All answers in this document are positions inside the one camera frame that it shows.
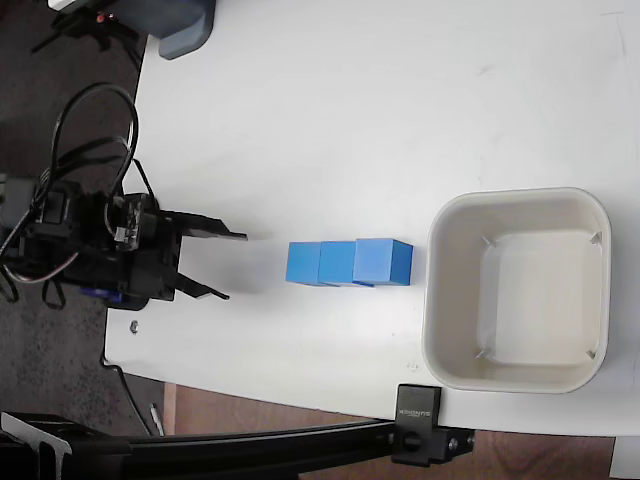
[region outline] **metal bracket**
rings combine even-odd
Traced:
[[[474,430],[438,426],[441,394],[440,387],[398,386],[394,463],[428,467],[473,451]]]
[[[57,415],[3,412],[2,430],[34,452],[38,480],[62,480],[63,474],[65,480],[120,478],[122,461],[131,454],[127,441]]]

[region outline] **gray object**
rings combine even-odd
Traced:
[[[207,41],[215,8],[215,0],[121,0],[109,10],[123,23],[160,39],[160,56],[173,60]]]

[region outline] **square bin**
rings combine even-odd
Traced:
[[[565,393],[607,349],[611,226],[577,188],[473,193],[429,235],[423,353],[463,390]]]

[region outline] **blue component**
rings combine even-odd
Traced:
[[[81,288],[80,293],[88,297],[102,298],[113,303],[122,303],[124,300],[124,295],[120,292],[101,290],[99,288]]]
[[[356,242],[322,242],[318,281],[334,286],[372,285],[353,280]]]
[[[318,280],[320,242],[291,242],[287,261],[287,282],[323,285]]]
[[[353,279],[372,285],[409,285],[413,247],[392,238],[356,240]]]

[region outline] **dark floor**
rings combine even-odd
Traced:
[[[135,93],[138,74],[119,45],[99,53],[91,38],[63,38],[31,55],[51,30],[46,0],[0,0],[0,172],[39,174],[49,162],[56,117],[69,98],[94,82],[114,82]],[[80,107],[63,134],[71,147],[104,134],[126,134],[125,108],[112,97]],[[76,178],[104,189],[114,169],[90,167]],[[0,411],[56,413],[112,434],[141,434],[115,372],[100,368],[106,309],[65,288],[67,307],[47,308],[38,286],[21,300],[0,299]],[[129,377],[141,407],[162,405],[159,382]]]

